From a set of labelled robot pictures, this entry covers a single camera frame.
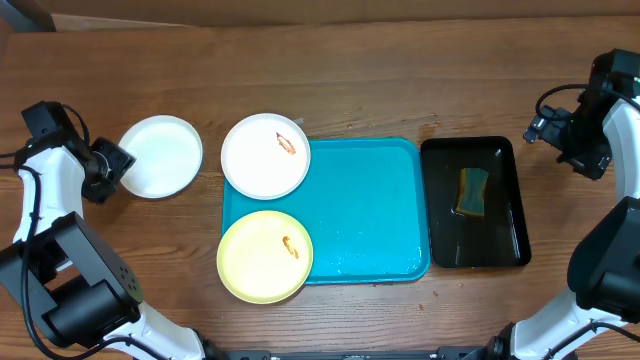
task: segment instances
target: wooden table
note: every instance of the wooden table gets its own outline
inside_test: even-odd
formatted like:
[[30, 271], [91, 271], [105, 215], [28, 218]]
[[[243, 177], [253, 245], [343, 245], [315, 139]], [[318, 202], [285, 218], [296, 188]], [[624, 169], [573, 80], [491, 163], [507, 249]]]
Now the wooden table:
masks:
[[[86, 219], [134, 269], [152, 306], [223, 348], [482, 345], [566, 286], [574, 247], [615, 205], [613, 169], [593, 182], [556, 164], [549, 145], [525, 144], [535, 101], [553, 86], [587, 81], [596, 55], [614, 47], [640, 51], [639, 36], [637, 17], [18, 34], [0, 75], [0, 150], [24, 144], [20, 111], [42, 99], [71, 104], [94, 137], [115, 141], [151, 115], [191, 122], [205, 158], [184, 193], [147, 201], [121, 190], [104, 206], [86, 204]], [[573, 109], [576, 95], [551, 105]], [[307, 287], [278, 306], [235, 299], [215, 264], [219, 154], [229, 129], [258, 112], [304, 118], [312, 139], [402, 136], [417, 145], [432, 137], [508, 137], [533, 260], [520, 269], [432, 265], [410, 284]], [[1, 173], [5, 244], [17, 229], [21, 189], [14, 174]], [[2, 358], [42, 358], [4, 290], [0, 309]], [[579, 354], [636, 359], [638, 351], [606, 334]]]

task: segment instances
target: white bowl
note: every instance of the white bowl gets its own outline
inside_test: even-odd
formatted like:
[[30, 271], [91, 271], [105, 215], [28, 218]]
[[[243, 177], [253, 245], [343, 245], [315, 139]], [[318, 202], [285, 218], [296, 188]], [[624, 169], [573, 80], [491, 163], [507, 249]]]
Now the white bowl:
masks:
[[202, 164], [202, 141], [188, 122], [171, 115], [144, 119], [129, 129], [120, 147], [136, 158], [122, 177], [134, 195], [157, 199], [189, 185]]

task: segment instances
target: sponge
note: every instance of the sponge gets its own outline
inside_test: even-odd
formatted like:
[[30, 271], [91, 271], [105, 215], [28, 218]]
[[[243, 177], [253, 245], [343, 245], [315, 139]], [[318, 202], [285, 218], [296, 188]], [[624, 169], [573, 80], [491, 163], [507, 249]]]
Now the sponge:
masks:
[[479, 168], [460, 170], [460, 188], [455, 212], [460, 215], [484, 217], [484, 189], [489, 173]]

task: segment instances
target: blue tray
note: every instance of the blue tray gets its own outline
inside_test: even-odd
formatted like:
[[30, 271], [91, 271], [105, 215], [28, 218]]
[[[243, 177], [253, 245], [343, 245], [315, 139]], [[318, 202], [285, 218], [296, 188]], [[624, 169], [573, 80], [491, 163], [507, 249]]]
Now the blue tray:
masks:
[[300, 186], [254, 200], [226, 180], [222, 232], [244, 215], [277, 210], [296, 218], [313, 243], [306, 284], [414, 281], [431, 262], [418, 148], [405, 139], [311, 141]]

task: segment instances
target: stain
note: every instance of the stain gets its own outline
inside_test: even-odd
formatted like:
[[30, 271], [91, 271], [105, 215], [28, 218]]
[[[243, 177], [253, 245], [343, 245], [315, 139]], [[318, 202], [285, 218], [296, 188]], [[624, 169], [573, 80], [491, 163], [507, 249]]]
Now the stain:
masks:
[[284, 244], [284, 247], [287, 248], [287, 251], [289, 251], [289, 254], [295, 256], [297, 259], [298, 250], [296, 250], [293, 246], [291, 246], [291, 244], [289, 244], [289, 241], [291, 241], [291, 239], [288, 236], [285, 236], [282, 238], [282, 243]]
[[282, 135], [280, 135], [278, 133], [276, 133], [276, 139], [278, 139], [278, 143], [280, 143], [280, 146], [282, 146], [282, 148], [286, 152], [288, 152], [291, 155], [295, 155], [296, 149], [291, 144], [291, 141], [285, 139], [284, 136], [282, 136]]

